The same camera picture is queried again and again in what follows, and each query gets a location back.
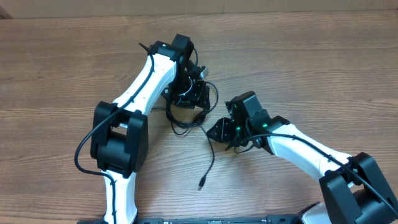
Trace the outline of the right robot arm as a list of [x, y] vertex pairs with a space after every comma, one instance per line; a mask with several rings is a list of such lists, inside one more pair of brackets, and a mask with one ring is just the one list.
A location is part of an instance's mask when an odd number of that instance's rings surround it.
[[271, 118], [253, 91], [226, 102], [221, 118], [207, 136], [228, 149], [263, 148], [286, 159], [320, 184], [323, 202], [298, 214], [269, 215], [266, 223], [392, 223], [397, 199], [377, 162], [361, 152], [351, 156], [333, 150], [299, 131], [289, 120]]

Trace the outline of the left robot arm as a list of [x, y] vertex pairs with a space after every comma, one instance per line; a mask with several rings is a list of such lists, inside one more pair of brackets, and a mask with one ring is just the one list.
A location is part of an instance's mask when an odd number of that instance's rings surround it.
[[208, 69], [191, 60], [197, 50], [189, 37], [177, 34], [171, 44], [157, 41], [146, 52], [130, 87], [113, 102], [97, 104], [86, 137], [106, 186], [106, 211], [98, 223], [137, 223], [136, 174], [149, 150], [148, 115], [159, 97], [165, 97], [167, 119], [185, 129], [201, 125], [214, 108]]

